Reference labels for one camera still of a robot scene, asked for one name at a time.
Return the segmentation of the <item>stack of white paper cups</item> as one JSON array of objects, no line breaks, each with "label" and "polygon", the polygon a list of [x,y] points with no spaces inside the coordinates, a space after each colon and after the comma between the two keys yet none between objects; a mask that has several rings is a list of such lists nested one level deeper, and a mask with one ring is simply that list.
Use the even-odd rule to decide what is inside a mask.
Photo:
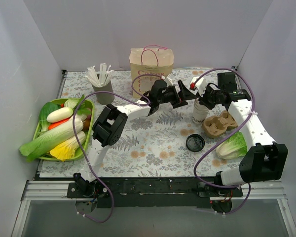
[{"label": "stack of white paper cups", "polygon": [[200,104],[198,99],[195,99],[192,121],[195,124],[201,124],[206,119],[208,113],[209,109],[206,106]]}]

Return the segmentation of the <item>black plastic cup lid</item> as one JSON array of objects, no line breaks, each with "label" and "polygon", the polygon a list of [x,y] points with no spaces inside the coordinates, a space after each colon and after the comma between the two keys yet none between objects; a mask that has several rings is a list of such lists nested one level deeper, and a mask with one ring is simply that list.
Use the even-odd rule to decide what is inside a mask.
[{"label": "black plastic cup lid", "polygon": [[187,137],[185,145],[192,152],[200,152],[205,146],[205,140],[199,134],[191,134]]}]

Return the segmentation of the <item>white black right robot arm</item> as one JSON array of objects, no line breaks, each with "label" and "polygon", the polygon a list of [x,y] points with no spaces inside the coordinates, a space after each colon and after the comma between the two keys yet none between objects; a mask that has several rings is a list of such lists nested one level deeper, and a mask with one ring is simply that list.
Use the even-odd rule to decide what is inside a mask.
[{"label": "white black right robot arm", "polygon": [[288,155],[286,145],[276,143],[258,118],[252,90],[237,87],[237,74],[226,68],[216,90],[210,87],[204,75],[190,82],[190,89],[197,90],[200,104],[208,109],[213,109],[215,105],[225,106],[238,125],[233,134],[241,132],[246,142],[247,153],[239,166],[220,171],[212,183],[206,182],[219,196],[227,195],[231,189],[247,183],[279,180]]}]

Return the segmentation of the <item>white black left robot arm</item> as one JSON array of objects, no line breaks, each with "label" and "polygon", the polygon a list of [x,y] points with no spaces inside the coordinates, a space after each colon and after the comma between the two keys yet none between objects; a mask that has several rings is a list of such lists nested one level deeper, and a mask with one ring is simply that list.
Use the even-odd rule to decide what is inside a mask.
[{"label": "white black left robot arm", "polygon": [[178,85],[179,90],[176,90],[170,79],[158,79],[151,90],[142,94],[137,102],[132,101],[119,107],[107,104],[104,107],[92,126],[91,150],[88,153],[83,152],[86,165],[74,174],[74,182],[83,197],[94,195],[96,188],[92,181],[97,179],[96,172],[100,163],[108,149],[120,139],[128,121],[154,114],[161,104],[170,103],[175,109],[197,98],[181,80],[178,81]]}]

